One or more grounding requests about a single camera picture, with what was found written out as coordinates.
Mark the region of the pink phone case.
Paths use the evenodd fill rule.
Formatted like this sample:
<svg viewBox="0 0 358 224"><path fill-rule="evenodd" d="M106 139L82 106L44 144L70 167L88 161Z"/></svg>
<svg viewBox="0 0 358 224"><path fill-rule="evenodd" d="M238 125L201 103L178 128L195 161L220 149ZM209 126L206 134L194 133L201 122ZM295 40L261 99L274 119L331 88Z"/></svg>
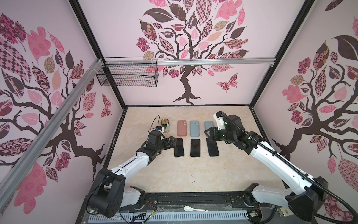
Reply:
<svg viewBox="0 0 358 224"><path fill-rule="evenodd" d="M179 137L187 136L187 121L186 120L178 120L178 122L177 122L177 135Z"/></svg>

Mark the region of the light blue case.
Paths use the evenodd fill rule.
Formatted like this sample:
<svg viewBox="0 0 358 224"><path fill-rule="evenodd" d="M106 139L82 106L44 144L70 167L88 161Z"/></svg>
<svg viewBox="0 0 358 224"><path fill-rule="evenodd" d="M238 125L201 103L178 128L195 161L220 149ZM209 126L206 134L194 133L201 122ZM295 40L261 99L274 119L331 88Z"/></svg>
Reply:
<svg viewBox="0 0 358 224"><path fill-rule="evenodd" d="M190 136L191 137L200 136L200 124L197 120L190 121Z"/></svg>
<svg viewBox="0 0 358 224"><path fill-rule="evenodd" d="M210 128L214 128L214 123L213 121L205 121L204 122L204 130L208 130Z"/></svg>

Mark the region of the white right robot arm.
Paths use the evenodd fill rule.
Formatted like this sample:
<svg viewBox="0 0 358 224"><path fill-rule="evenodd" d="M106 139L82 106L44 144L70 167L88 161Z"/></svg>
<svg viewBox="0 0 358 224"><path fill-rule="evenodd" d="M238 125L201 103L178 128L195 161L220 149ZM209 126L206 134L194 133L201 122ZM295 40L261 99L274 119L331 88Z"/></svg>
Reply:
<svg viewBox="0 0 358 224"><path fill-rule="evenodd" d="M314 186L312 175L281 156L262 136L245 131L238 116L217 112L213 118L217 126L205 130L210 140L232 143L266 165L288 186L287 189L276 189L253 184L249 188L251 197L258 203L288 208L300 219L312 221L325 201L326 193L321 187L326 187L328 183L319 178L318 186Z"/></svg>

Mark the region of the black phone without case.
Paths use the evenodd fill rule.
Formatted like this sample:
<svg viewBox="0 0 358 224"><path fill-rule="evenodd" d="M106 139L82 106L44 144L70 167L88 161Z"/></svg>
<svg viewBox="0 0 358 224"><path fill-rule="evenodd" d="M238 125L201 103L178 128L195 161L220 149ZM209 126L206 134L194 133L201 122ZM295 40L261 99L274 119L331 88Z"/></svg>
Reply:
<svg viewBox="0 0 358 224"><path fill-rule="evenodd" d="M185 155L183 139L177 138L176 145L174 147L174 157L183 157Z"/></svg>

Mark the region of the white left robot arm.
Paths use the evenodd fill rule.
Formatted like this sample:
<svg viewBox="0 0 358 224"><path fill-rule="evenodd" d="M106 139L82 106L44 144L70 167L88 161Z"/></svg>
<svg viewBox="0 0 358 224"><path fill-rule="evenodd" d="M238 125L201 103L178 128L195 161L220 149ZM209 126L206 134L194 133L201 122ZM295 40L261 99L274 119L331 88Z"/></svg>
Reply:
<svg viewBox="0 0 358 224"><path fill-rule="evenodd" d="M86 212L111 218L128 205L139 204L142 208L145 191L133 186L127 187L126 182L148 166L163 150L175 148L177 141L177 138L166 138L161 131L153 130L132 158L112 169L101 169L87 195Z"/></svg>

